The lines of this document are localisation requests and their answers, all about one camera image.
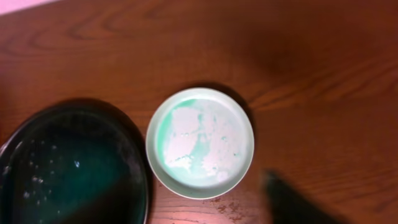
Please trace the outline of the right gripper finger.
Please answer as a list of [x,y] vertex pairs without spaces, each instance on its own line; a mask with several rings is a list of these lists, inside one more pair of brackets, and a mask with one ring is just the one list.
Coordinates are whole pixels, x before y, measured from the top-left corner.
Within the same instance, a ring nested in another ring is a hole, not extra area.
[[334,217],[317,204],[300,194],[278,173],[264,173],[262,187],[267,198],[273,224],[344,224],[342,218]]

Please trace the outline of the round dark green tray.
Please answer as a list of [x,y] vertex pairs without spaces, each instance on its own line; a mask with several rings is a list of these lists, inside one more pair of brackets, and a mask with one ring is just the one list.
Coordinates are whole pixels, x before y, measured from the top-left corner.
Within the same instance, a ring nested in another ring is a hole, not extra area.
[[1,146],[2,223],[145,223],[142,138],[115,107],[62,104]]

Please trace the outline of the pale green plate top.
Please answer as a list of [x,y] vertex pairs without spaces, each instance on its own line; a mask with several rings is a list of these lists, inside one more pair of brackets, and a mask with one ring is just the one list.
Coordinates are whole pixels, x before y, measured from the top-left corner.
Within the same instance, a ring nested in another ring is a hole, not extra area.
[[173,193],[215,198],[246,175],[254,131],[246,112],[227,94],[189,88],[167,98],[146,133],[146,156],[157,179]]

